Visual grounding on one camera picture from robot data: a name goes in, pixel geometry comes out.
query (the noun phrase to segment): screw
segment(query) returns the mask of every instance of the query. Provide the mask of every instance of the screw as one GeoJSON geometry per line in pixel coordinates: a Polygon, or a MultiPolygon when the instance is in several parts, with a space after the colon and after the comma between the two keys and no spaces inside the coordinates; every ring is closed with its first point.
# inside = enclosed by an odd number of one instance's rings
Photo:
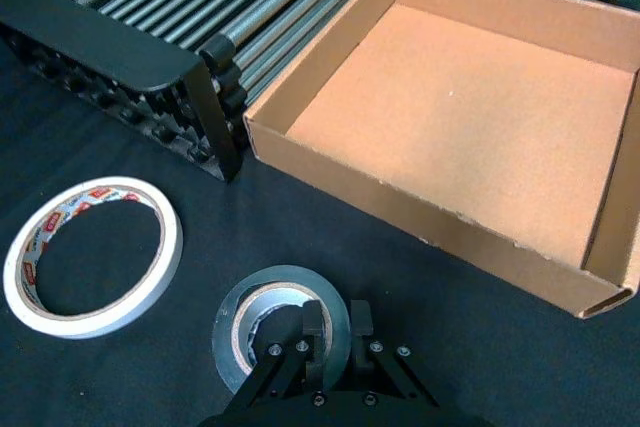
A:
{"type": "Polygon", "coordinates": [[[384,347],[382,347],[382,344],[376,340],[375,342],[371,342],[369,344],[369,349],[371,349],[371,352],[379,354],[384,350],[384,347]]]}
{"type": "Polygon", "coordinates": [[[376,397],[375,394],[372,394],[371,392],[369,392],[368,394],[366,394],[364,396],[362,401],[364,402],[364,405],[367,405],[369,407],[373,407],[374,405],[376,405],[378,403],[378,397],[376,397]]]}
{"type": "Polygon", "coordinates": [[[306,352],[309,350],[309,344],[307,344],[304,340],[301,340],[296,344],[296,350],[298,352],[306,352]]]}
{"type": "Polygon", "coordinates": [[[406,345],[403,345],[402,347],[398,347],[398,355],[401,357],[409,357],[411,355],[411,349],[409,349],[409,347],[407,347],[406,345]]]}
{"type": "Polygon", "coordinates": [[[269,355],[278,357],[280,354],[282,354],[282,347],[280,347],[280,345],[273,344],[271,347],[269,347],[269,355]]]}
{"type": "Polygon", "coordinates": [[[318,392],[313,394],[312,402],[316,407],[322,407],[327,402],[327,399],[323,393],[318,392]]]}

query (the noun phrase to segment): cardboard edge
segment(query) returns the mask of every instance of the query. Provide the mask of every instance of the cardboard edge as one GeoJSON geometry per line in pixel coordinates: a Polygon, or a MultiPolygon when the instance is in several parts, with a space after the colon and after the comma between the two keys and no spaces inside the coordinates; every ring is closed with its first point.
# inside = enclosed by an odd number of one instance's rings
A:
{"type": "Polygon", "coordinates": [[[456,22],[629,73],[639,67],[640,57],[618,42],[620,38],[628,38],[631,43],[640,40],[640,13],[630,9],[596,0],[397,1],[456,22]],[[574,8],[575,15],[565,14],[567,6],[574,8]],[[540,11],[546,14],[537,15],[540,11]],[[583,36],[575,35],[576,24],[583,27],[583,36]],[[549,30],[554,32],[552,37],[546,35],[549,30]],[[607,32],[607,35],[603,37],[602,32],[607,32]]]}
{"type": "MultiPolygon", "coordinates": [[[[247,122],[247,119],[259,119],[261,115],[264,115],[264,109],[265,107],[268,107],[267,106],[268,100],[270,100],[274,95],[276,95],[279,92],[281,88],[283,88],[283,84],[286,84],[286,81],[289,78],[289,76],[292,73],[294,73],[301,66],[301,64],[305,62],[308,59],[308,57],[310,57],[310,55],[312,55],[314,51],[321,46],[322,42],[325,41],[327,36],[329,36],[330,33],[337,26],[342,25],[342,23],[349,22],[349,21],[353,23],[353,20],[350,19],[350,13],[352,13],[352,9],[354,8],[354,6],[360,5],[366,2],[369,2],[369,0],[349,0],[333,16],[333,18],[327,23],[327,25],[325,25],[322,28],[322,30],[318,32],[318,34],[313,38],[313,40],[311,40],[311,42],[309,42],[309,44],[305,46],[304,49],[302,49],[300,53],[298,53],[298,55],[295,56],[295,58],[289,63],[289,65],[287,65],[287,67],[285,67],[282,70],[282,72],[278,74],[278,76],[271,82],[271,84],[258,97],[258,99],[256,99],[254,104],[250,106],[247,109],[247,111],[243,114],[243,120],[245,123],[245,127],[247,127],[248,132],[250,132],[250,129],[249,129],[249,123],[247,122]]],[[[374,25],[380,20],[380,17],[384,15],[384,12],[386,12],[386,10],[388,10],[388,8],[394,3],[395,3],[395,0],[390,0],[389,5],[386,7],[386,9],[384,9],[384,11],[380,14],[380,16],[377,16],[374,19],[374,22],[373,22],[374,25]]],[[[342,65],[342,62],[344,62],[344,59],[346,59],[350,55],[353,49],[357,47],[361,41],[362,41],[362,38],[358,39],[357,42],[353,43],[352,48],[348,52],[343,52],[344,58],[337,65],[332,66],[333,70],[331,74],[328,76],[328,78],[330,78],[331,75],[335,73],[335,70],[337,70],[340,67],[340,65],[342,65]]]]}
{"type": "MultiPolygon", "coordinates": [[[[640,286],[640,78],[636,76],[629,106],[620,131],[618,147],[603,193],[601,210],[583,269],[618,285],[627,292],[617,304],[633,297],[640,286]]],[[[598,313],[594,306],[585,315],[598,313]]]]}
{"type": "Polygon", "coordinates": [[[595,317],[596,315],[604,314],[626,303],[635,295],[636,291],[633,289],[621,289],[617,294],[583,310],[582,312],[579,312],[576,317],[586,320],[595,317]]]}
{"type": "MultiPolygon", "coordinates": [[[[394,208],[397,207],[398,199],[401,199],[401,207],[403,207],[405,211],[412,212],[415,211],[416,206],[420,208],[431,207],[423,199],[410,196],[408,193],[382,182],[366,172],[353,169],[348,165],[340,163],[335,158],[315,151],[309,146],[296,142],[294,139],[286,137],[286,135],[261,125],[252,119],[248,119],[248,122],[253,132],[254,145],[256,145],[258,149],[256,155],[267,165],[285,172],[314,188],[327,192],[329,195],[413,235],[432,247],[449,252],[451,255],[461,258],[489,274],[497,276],[520,289],[570,312],[575,317],[591,317],[610,310],[614,308],[615,305],[629,298],[629,294],[625,293],[625,289],[620,289],[618,286],[590,272],[554,262],[535,251],[514,244],[509,239],[495,237],[491,232],[483,229],[479,225],[459,222],[460,219],[458,217],[455,217],[455,221],[462,226],[461,228],[475,229],[475,235],[482,237],[485,241],[489,238],[496,239],[495,242],[502,244],[502,248],[504,248],[505,251],[507,246],[509,246],[509,250],[515,247],[515,250],[513,250],[514,254],[512,259],[507,259],[507,261],[505,261],[504,258],[501,259],[503,263],[502,266],[499,266],[501,261],[493,263],[492,260],[488,260],[494,258],[495,252],[491,250],[493,246],[489,248],[480,247],[477,253],[466,257],[453,253],[453,250],[447,249],[445,245],[429,239],[431,236],[425,235],[424,232],[419,232],[406,223],[393,221],[376,212],[376,210],[380,208],[379,203],[375,202],[375,198],[378,195],[384,195],[387,200],[389,200],[389,197],[394,197],[395,200],[391,201],[394,208]],[[316,166],[311,175],[309,175],[308,170],[304,169],[305,165],[310,164],[316,166]],[[330,169],[333,175],[325,176],[323,172],[326,169],[330,169]],[[350,197],[348,193],[345,194],[349,189],[341,189],[335,182],[327,182],[326,179],[328,177],[334,180],[339,179],[338,183],[341,183],[343,186],[360,185],[366,187],[357,189],[358,195],[350,197]],[[510,268],[510,265],[515,262],[521,264],[519,269],[510,268]],[[567,296],[566,292],[570,292],[573,295],[567,296]]],[[[438,210],[440,211],[438,215],[448,216],[450,220],[453,220],[455,214],[444,211],[441,208],[438,208],[438,210]]]]}

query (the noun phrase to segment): tape label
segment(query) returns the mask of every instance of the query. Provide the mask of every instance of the tape label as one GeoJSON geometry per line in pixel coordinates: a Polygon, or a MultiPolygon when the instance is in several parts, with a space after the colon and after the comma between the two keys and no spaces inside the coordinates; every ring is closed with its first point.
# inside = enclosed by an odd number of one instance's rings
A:
{"type": "Polygon", "coordinates": [[[27,297],[34,304],[40,308],[44,308],[36,291],[37,265],[38,260],[40,260],[40,257],[49,245],[51,237],[76,215],[81,214],[94,205],[116,200],[139,202],[147,207],[154,208],[151,201],[138,192],[115,187],[100,187],[72,197],[64,204],[56,207],[54,211],[45,216],[44,220],[36,226],[33,235],[26,242],[22,255],[22,286],[27,297]]]}

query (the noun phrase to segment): masking tape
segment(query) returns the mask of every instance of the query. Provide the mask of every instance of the masking tape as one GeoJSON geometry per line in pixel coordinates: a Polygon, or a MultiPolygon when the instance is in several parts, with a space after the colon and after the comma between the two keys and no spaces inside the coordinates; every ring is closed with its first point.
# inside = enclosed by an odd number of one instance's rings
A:
{"type": "Polygon", "coordinates": [[[180,220],[164,194],[142,180],[104,177],[62,192],[31,216],[7,254],[4,294],[16,317],[34,330],[68,339],[97,337],[127,325],[151,307],[171,282],[181,255],[180,220]],[[36,267],[51,237],[83,211],[117,200],[146,205],[160,223],[160,243],[149,269],[124,296],[101,309],[70,316],[49,312],[38,298],[36,267]]]}

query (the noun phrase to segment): black fabric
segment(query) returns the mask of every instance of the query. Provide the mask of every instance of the black fabric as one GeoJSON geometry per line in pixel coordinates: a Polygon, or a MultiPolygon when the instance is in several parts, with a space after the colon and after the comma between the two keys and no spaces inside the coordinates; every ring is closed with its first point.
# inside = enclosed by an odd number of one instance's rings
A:
{"type": "MultiPolygon", "coordinates": [[[[383,341],[410,345],[454,386],[464,409],[498,426],[640,425],[638,299],[576,320],[249,152],[236,181],[225,185],[27,73],[4,46],[0,112],[0,252],[46,200],[106,175],[160,188],[185,240],[178,272],[157,304],[104,337],[36,333],[2,296],[0,425],[188,426],[221,412],[231,396],[211,351],[216,311],[239,280],[279,263],[316,270],[345,299],[369,300],[383,341]]],[[[94,227],[121,228],[115,217],[94,227]]],[[[153,229],[129,218],[126,225],[147,236],[141,243],[154,242],[153,229]]],[[[96,242],[94,249],[71,260],[103,259],[83,275],[98,291],[107,278],[104,289],[118,288],[117,276],[100,267],[122,263],[119,244],[96,242]]],[[[42,275],[52,291],[68,288],[63,274],[42,275]]],[[[122,282],[126,288],[129,277],[122,282]]]]}

